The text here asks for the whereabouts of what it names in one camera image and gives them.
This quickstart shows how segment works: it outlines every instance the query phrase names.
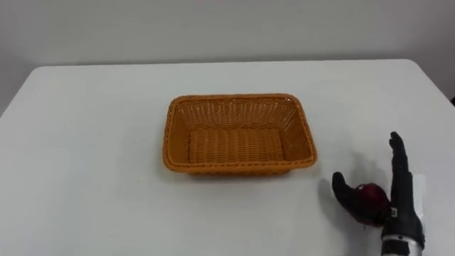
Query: black glove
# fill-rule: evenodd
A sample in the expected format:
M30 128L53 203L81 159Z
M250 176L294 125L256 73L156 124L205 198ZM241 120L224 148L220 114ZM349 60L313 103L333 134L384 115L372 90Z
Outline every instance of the black glove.
M414 210L412 174L407 165L407 155L401 137L392 132L390 146L392 158L391 201L386 193L374 183L351 188L343 174L332 177L332 189L338 202L360 223L383 227L382 237L403 235L417 241L424 248L422 223Z
M405 145L396 132L390 134L389 144L393 149L391 213L384 223L381 236L407 236L418 242L424 249L425 237L422 223L414 210L412 174L407 165Z

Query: rectangular basket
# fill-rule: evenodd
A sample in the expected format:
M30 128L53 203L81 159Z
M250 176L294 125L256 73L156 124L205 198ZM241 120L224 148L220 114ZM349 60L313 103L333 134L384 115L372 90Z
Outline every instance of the rectangular basket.
M292 95L181 96L169 106L163 162L172 171L284 174L316 160L304 111Z

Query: orange wicker basket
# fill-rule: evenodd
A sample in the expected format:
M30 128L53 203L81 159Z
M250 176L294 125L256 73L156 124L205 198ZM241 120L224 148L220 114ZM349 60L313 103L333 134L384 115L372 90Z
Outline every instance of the orange wicker basket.
M172 171L284 174L316 160L304 111L292 95L181 96L169 106L163 162Z

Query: woven pattern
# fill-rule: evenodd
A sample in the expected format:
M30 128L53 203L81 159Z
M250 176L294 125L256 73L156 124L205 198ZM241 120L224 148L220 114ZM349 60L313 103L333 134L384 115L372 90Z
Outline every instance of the woven pattern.
M169 106L163 161L190 174L283 174L317 159L299 101L285 94L182 96Z

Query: table surface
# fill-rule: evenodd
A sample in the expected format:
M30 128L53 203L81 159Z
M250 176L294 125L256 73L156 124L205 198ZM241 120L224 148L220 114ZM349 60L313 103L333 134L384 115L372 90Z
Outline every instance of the table surface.
M285 92L318 150L268 178L191 177L161 161L179 95ZM455 237L455 108L409 60L92 65L34 70L0 119L2 255L379 255L329 181L390 187L388 138L425 174L425 254Z

